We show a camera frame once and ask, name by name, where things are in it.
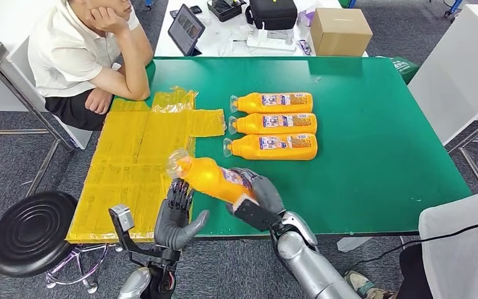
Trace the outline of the person's left hand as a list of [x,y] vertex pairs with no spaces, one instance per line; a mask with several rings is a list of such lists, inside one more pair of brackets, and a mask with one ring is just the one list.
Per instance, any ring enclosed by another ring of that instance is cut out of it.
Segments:
[[100,88],[91,90],[87,100],[85,101],[85,108],[96,114],[104,115],[110,109],[113,95]]

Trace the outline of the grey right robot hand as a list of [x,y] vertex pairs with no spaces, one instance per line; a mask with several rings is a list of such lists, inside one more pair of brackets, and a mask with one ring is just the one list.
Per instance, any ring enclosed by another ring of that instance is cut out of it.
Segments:
[[237,173],[246,182],[250,192],[248,197],[264,210],[279,216],[286,212],[278,190],[267,177],[247,168],[232,168],[231,171]]

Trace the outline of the person's right hand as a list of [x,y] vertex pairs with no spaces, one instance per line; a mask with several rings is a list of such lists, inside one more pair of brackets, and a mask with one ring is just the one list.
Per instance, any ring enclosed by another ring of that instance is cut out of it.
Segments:
[[117,15],[111,7],[91,8],[87,11],[87,20],[90,27],[99,35],[103,32],[114,34],[124,33],[129,30],[125,19]]

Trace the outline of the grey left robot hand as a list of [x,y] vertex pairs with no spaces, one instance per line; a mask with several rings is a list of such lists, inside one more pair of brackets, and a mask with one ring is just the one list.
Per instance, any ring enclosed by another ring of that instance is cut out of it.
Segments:
[[154,227],[157,245],[182,250],[206,225],[210,211],[203,210],[190,220],[194,190],[181,178],[173,179],[162,201]]

